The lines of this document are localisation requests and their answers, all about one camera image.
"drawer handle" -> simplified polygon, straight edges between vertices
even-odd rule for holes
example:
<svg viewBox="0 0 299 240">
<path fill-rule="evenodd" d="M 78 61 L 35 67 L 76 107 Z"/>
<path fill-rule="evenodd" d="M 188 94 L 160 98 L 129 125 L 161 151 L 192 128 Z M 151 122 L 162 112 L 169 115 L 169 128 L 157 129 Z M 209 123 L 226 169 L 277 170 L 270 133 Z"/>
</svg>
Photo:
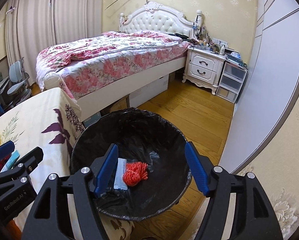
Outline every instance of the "drawer handle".
<svg viewBox="0 0 299 240">
<path fill-rule="evenodd" d="M 200 64 L 202 64 L 203 62 L 205 63 L 205 65 L 206 65 L 206 66 L 208 66 L 208 63 L 206 63 L 206 62 L 205 62 L 205 61 L 203 61 L 203 60 L 202 60 L 202 61 L 200 61 L 199 63 L 200 63 Z"/>
<path fill-rule="evenodd" d="M 200 73 L 200 71 L 199 70 L 197 70 L 197 72 L 198 73 Z M 201 75 L 205 75 L 206 74 L 206 72 L 204 71 L 203 73 L 200 73 Z"/>
</svg>

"curtain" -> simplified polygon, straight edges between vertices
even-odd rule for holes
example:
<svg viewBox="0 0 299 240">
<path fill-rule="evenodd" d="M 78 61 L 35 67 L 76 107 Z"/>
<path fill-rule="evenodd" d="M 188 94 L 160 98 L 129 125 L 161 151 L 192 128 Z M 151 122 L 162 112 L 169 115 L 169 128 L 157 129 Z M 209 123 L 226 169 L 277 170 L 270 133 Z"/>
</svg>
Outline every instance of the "curtain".
<svg viewBox="0 0 299 240">
<path fill-rule="evenodd" d="M 45 48 L 55 45 L 51 32 L 50 0 L 20 0 L 17 33 L 23 67 L 29 84 L 36 82 L 36 57 Z"/>
<path fill-rule="evenodd" d="M 87 38 L 87 0 L 53 0 L 56 44 Z"/>
<path fill-rule="evenodd" d="M 5 24 L 6 53 L 9 66 L 21 59 L 20 50 L 18 48 L 16 25 L 18 2 L 19 0 L 8 0 L 8 10 L 11 6 L 15 7 L 15 10 L 7 13 Z"/>
<path fill-rule="evenodd" d="M 87 38 L 102 34 L 102 0 L 87 0 Z"/>
</svg>

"red yarn bundle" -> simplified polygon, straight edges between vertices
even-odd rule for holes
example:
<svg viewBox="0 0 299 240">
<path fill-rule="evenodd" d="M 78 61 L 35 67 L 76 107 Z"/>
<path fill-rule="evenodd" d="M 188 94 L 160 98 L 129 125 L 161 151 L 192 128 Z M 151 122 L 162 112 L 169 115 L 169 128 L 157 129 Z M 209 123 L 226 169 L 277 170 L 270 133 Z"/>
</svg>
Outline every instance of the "red yarn bundle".
<svg viewBox="0 0 299 240">
<path fill-rule="evenodd" d="M 133 187 L 138 184 L 141 180 L 147 180 L 147 163 L 136 162 L 127 163 L 126 171 L 123 174 L 123 181 L 126 185 Z"/>
</svg>

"white bottle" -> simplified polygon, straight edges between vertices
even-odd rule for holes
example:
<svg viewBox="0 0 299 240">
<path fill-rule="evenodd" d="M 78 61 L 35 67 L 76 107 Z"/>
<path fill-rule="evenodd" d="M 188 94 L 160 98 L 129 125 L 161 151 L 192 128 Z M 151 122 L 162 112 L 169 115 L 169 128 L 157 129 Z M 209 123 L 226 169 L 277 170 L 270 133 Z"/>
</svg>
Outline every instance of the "white bottle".
<svg viewBox="0 0 299 240">
<path fill-rule="evenodd" d="M 223 46 L 220 48 L 220 55 L 224 55 L 225 54 L 225 45 L 223 44 Z"/>
</svg>

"black plastic liner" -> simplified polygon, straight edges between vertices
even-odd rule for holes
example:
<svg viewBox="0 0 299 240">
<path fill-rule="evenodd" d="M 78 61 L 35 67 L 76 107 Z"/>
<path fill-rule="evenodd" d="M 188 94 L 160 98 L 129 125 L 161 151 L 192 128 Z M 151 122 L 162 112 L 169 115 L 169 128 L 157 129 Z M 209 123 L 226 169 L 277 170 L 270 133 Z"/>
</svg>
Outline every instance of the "black plastic liner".
<svg viewBox="0 0 299 240">
<path fill-rule="evenodd" d="M 77 140 L 71 158 L 71 174 L 104 156 L 111 143 L 120 158 L 148 164 L 148 180 L 128 190 L 113 188 L 94 200 L 96 209 L 124 220 L 141 221 L 173 206 L 189 186 L 192 175 L 185 159 L 186 138 L 160 115 L 128 108 L 112 112 L 90 125 Z"/>
</svg>

